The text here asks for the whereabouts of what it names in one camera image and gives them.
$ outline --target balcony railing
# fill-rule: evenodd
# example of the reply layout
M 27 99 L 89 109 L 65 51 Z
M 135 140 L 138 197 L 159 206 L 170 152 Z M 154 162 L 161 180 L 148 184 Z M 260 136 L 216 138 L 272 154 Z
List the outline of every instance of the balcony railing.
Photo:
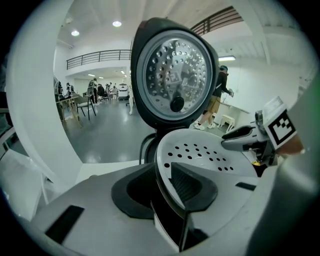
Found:
M 199 36 L 203 36 L 210 31 L 242 21 L 243 19 L 241 18 L 239 13 L 232 6 L 230 6 L 205 18 L 204 20 L 193 26 L 191 30 L 197 33 Z M 84 64 L 95 62 L 121 60 L 131 60 L 131 50 L 104 50 L 81 55 L 75 58 L 68 59 L 66 61 L 66 69 L 68 70 L 74 67 L 82 66 Z
M 131 60 L 131 50 L 104 50 L 88 53 L 66 61 L 66 69 L 82 66 L 84 64 L 105 61 Z
M 244 20 L 241 18 L 236 9 L 230 6 L 226 9 L 216 12 L 208 18 L 205 18 L 198 24 L 194 25 L 191 30 L 199 36 L 203 36 L 210 31 L 214 31 L 224 26 L 243 21 Z

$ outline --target chair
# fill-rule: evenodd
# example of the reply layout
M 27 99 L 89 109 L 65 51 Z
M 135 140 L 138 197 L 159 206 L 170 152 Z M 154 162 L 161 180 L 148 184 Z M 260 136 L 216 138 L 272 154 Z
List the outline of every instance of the chair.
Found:
M 76 104 L 76 111 L 78 113 L 79 113 L 78 108 L 80 108 L 82 113 L 83 113 L 83 115 L 86 116 L 83 108 L 87 108 L 88 109 L 88 119 L 90 120 L 89 106 L 91 105 L 94 115 L 97 116 L 95 108 L 94 108 L 94 105 L 93 105 L 93 103 L 91 101 L 91 97 L 90 96 L 81 97 L 80 95 L 78 95 L 78 97 L 75 97 L 73 100 L 74 100 L 74 103 Z
M 218 127 L 223 126 L 225 124 L 225 122 L 227 122 L 229 124 L 228 128 L 226 129 L 226 132 L 228 133 L 231 131 L 231 129 L 233 129 L 235 127 L 236 120 L 231 116 L 223 114 Z

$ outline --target ceiling light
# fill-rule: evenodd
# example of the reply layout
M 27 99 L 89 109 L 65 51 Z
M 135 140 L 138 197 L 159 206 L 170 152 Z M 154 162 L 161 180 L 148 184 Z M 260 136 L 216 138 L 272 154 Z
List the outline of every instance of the ceiling light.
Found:
M 224 57 L 219 57 L 220 62 L 226 62 L 226 61 L 235 61 L 236 57 L 235 56 L 224 56 Z
M 120 21 L 114 21 L 113 23 L 112 23 L 112 25 L 114 25 L 115 27 L 120 27 L 121 26 L 121 22 Z
M 71 32 L 71 35 L 73 35 L 74 37 L 79 36 L 79 34 L 80 33 L 77 30 L 74 30 L 74 31 Z

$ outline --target gray floor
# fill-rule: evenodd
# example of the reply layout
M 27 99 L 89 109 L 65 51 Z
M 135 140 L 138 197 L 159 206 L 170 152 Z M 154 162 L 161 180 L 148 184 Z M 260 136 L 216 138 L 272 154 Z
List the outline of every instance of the gray floor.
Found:
M 133 114 L 129 115 L 128 101 L 103 101 L 95 106 L 96 115 L 90 110 L 83 109 L 85 116 L 79 109 L 82 128 L 74 119 L 68 119 L 63 125 L 66 135 L 75 152 L 83 163 L 114 163 L 133 161 L 139 158 L 139 148 L 145 136 L 154 133 L 154 129 L 148 126 L 140 117 L 137 108 L 133 107 Z M 71 115 L 65 110 L 65 117 Z M 219 137 L 224 135 L 227 125 L 221 128 L 205 131 Z M 11 146 L 11 149 L 27 156 L 20 141 Z

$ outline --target inner lid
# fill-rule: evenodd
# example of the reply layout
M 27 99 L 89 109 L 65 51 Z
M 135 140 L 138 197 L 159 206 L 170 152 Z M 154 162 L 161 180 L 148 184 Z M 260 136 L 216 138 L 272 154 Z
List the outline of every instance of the inner lid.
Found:
M 161 119 L 177 121 L 192 115 L 207 98 L 212 62 L 198 38 L 168 30 L 145 45 L 136 74 L 139 94 L 149 111 Z

